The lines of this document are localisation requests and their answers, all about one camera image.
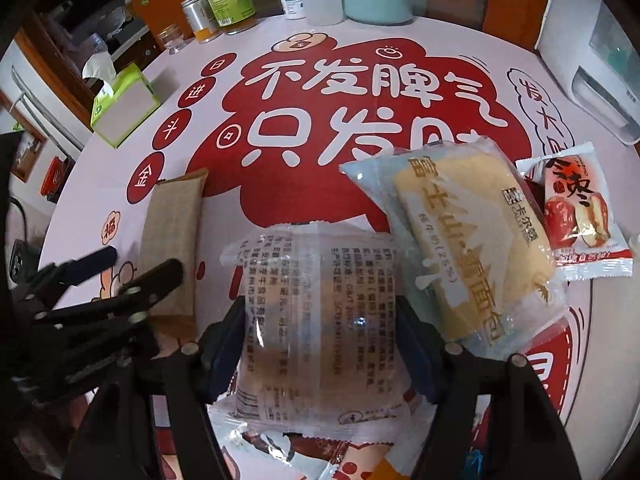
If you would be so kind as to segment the clear bread snack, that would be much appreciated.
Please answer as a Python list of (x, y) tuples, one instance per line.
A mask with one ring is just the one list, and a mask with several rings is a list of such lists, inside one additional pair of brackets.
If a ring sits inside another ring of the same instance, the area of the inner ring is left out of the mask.
[(397, 247), (341, 223), (279, 224), (229, 244), (245, 338), (222, 408), (251, 430), (390, 441), (416, 415), (396, 339)]

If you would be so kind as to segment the green tissue box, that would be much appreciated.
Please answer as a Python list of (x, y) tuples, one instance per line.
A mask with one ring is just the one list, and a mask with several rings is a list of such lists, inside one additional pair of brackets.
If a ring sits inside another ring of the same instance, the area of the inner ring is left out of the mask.
[(82, 78), (103, 84), (93, 100), (90, 126), (112, 148), (119, 148), (160, 107), (160, 99), (137, 64), (129, 63), (118, 72), (107, 52), (88, 58)]

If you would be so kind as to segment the yellow Fuji bread pack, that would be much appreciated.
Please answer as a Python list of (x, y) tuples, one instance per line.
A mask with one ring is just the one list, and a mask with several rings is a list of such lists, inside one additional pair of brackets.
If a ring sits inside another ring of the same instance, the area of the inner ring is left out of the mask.
[(432, 143), (341, 172), (386, 215), (409, 304), (446, 341), (502, 360), (562, 330), (566, 281), (496, 142)]

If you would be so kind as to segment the white cosmetic storage box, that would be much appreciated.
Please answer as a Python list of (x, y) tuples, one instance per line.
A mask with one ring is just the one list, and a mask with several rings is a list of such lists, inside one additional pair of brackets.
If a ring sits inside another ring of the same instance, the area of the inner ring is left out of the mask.
[(548, 0), (536, 49), (571, 101), (639, 142), (639, 53), (602, 0)]

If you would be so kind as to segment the brown wrapped snack bar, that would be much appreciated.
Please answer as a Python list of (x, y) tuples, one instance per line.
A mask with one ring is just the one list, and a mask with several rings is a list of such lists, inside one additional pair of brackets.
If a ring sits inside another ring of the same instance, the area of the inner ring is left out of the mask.
[(154, 186), (146, 212), (138, 271), (175, 258), (183, 267), (182, 284), (151, 309), (151, 321), (160, 333), (182, 341), (196, 337), (195, 259), (206, 169)]

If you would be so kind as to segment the metal tin can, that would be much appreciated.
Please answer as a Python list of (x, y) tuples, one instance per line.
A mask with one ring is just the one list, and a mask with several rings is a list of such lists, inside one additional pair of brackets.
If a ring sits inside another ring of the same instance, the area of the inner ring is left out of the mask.
[(220, 35), (218, 23), (208, 0), (184, 0), (181, 7), (199, 44), (207, 44)]

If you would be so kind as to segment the red date snack pack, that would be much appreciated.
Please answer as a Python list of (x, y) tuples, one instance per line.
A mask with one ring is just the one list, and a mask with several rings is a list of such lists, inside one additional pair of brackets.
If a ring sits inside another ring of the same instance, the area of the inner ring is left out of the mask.
[(520, 159), (516, 169), (542, 198), (544, 228), (565, 281), (634, 274), (634, 257), (615, 221), (592, 143)]

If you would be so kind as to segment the small glass jar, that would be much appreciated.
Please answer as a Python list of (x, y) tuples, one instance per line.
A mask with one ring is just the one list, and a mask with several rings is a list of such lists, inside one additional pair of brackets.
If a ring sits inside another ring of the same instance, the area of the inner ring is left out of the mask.
[(186, 40), (184, 40), (183, 33), (177, 24), (171, 24), (164, 28), (157, 35), (157, 39), (170, 55), (180, 52), (186, 46)]

